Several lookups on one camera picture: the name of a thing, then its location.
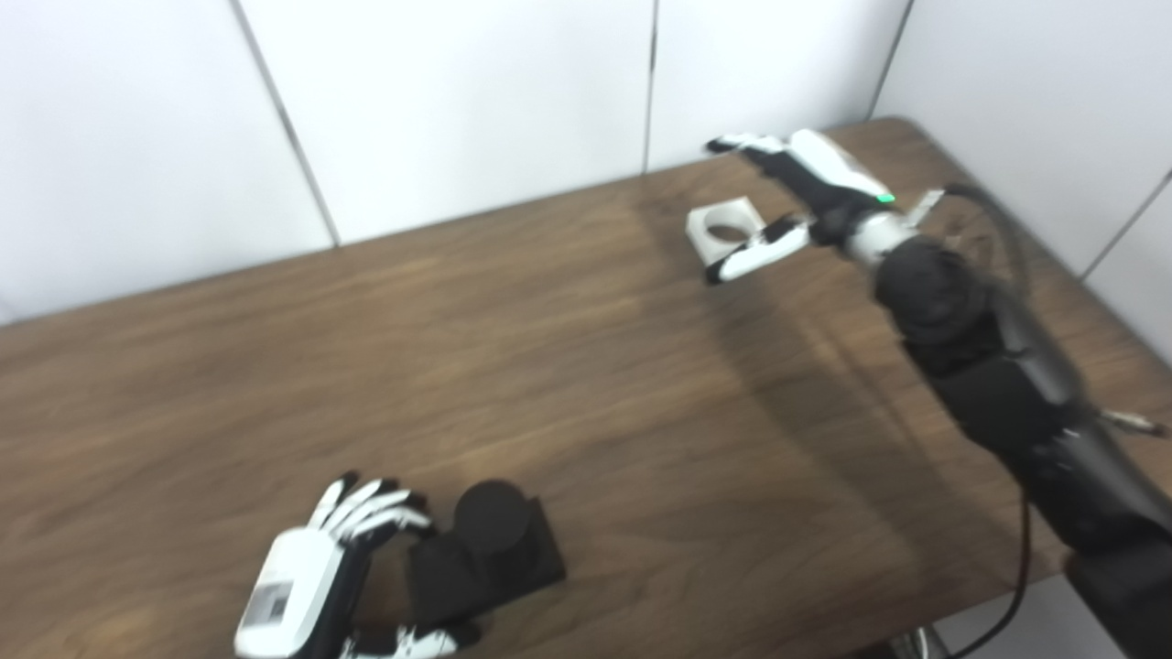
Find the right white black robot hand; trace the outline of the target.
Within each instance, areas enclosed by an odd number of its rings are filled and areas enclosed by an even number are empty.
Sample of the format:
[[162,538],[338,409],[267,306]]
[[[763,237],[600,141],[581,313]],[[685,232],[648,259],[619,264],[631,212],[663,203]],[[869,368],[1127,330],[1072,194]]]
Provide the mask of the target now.
[[837,249],[874,271],[902,243],[917,238],[888,188],[819,131],[802,129],[788,138],[729,134],[709,141],[706,150],[741,154],[804,208],[799,215],[751,232],[728,254],[708,259],[706,280],[711,286],[749,276],[812,245]]

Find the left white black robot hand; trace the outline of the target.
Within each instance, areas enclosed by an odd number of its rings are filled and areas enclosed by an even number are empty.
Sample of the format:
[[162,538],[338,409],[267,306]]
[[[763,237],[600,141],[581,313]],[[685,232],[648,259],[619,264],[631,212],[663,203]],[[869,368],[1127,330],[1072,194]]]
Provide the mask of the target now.
[[481,643],[476,621],[355,626],[373,553],[395,535],[437,534],[421,492],[357,480],[355,470],[334,480],[304,525],[275,535],[237,626],[238,658],[442,658]]

